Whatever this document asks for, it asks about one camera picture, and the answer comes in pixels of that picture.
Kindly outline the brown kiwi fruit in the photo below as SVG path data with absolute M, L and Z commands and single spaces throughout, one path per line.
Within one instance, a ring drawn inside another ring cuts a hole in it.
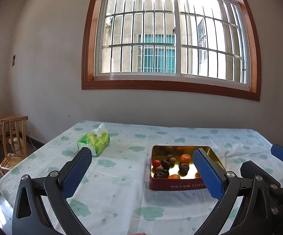
M 166 156 L 166 159 L 169 160 L 169 159 L 172 158 L 172 157 L 173 157 L 172 154 L 168 154 L 168 155 Z

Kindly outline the gold metal tin tray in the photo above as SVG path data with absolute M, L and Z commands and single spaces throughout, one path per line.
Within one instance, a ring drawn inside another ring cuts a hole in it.
M 151 152 L 149 189 L 158 191 L 203 189 L 201 168 L 196 168 L 194 152 L 202 149 L 209 158 L 225 169 L 209 146 L 154 145 Z

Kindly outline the wrinkled dark passion fruit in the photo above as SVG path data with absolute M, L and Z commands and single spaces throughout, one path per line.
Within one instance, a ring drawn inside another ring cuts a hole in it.
M 166 159 L 162 159 L 161 166 L 163 167 L 164 170 L 169 170 L 171 163 Z

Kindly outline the large orange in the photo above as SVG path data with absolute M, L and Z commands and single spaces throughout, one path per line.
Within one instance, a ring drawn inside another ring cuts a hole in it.
M 189 154 L 182 154 L 180 156 L 180 163 L 187 163 L 189 164 L 191 162 L 191 156 Z

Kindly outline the red cherry tomato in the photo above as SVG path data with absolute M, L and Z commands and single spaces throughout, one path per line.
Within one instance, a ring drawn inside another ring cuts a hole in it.
M 160 160 L 153 160 L 152 161 L 152 166 L 154 169 L 156 169 L 157 167 L 159 167 L 161 165 Z

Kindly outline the dark chestnut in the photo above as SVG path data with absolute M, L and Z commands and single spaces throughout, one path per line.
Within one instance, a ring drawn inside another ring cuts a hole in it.
M 163 170 L 163 173 L 165 174 L 165 178 L 167 178 L 168 176 L 170 176 L 169 171 L 168 170 Z

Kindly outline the small orange mandarin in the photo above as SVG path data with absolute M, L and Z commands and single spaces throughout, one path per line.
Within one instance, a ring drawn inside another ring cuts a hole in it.
M 168 176 L 168 179 L 180 179 L 180 176 L 178 174 L 172 174 Z

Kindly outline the wooden chair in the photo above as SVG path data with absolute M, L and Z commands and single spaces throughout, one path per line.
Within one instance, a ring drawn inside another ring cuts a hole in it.
M 0 119 L 0 140 L 4 153 L 4 159 L 0 163 L 2 176 L 28 157 L 27 120 L 28 116 L 6 116 Z

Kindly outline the wood-framed barred window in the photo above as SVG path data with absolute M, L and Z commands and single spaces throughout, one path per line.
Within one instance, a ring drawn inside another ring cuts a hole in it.
M 247 0 L 90 0 L 84 90 L 158 90 L 260 100 Z

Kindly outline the brown longan fruit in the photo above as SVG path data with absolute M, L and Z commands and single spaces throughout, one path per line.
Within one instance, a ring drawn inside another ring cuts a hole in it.
M 164 168 L 162 166 L 158 166 L 155 169 L 156 172 L 163 171 L 163 170 L 164 170 Z
M 176 163 L 176 158 L 174 158 L 174 157 L 172 157 L 172 158 L 170 158 L 169 159 L 169 162 L 172 164 L 172 165 L 174 165 L 175 163 Z

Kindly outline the cloud-print tablecloth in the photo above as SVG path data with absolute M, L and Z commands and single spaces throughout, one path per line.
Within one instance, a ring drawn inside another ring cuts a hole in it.
M 0 179 L 0 193 L 13 207 L 21 177 L 46 177 L 79 152 L 77 141 L 98 128 L 81 121 L 25 158 Z M 240 168 L 252 161 L 283 188 L 283 162 L 271 154 L 272 143 L 251 129 L 168 128 L 107 123 L 110 141 L 92 158 L 82 181 L 67 202 L 89 234 L 196 234 L 218 203 L 207 188 L 149 189 L 154 145 L 209 146 L 226 172 L 241 178 Z M 219 234 L 231 228 L 243 197 L 238 196 Z M 47 197 L 42 201 L 52 225 L 65 234 Z

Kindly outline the green tissue pack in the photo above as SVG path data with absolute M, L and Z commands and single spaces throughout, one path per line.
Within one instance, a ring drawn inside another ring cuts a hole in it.
M 98 128 L 84 135 L 77 141 L 78 150 L 84 147 L 90 149 L 92 156 L 98 157 L 107 147 L 110 141 L 110 134 L 106 126 L 101 123 Z

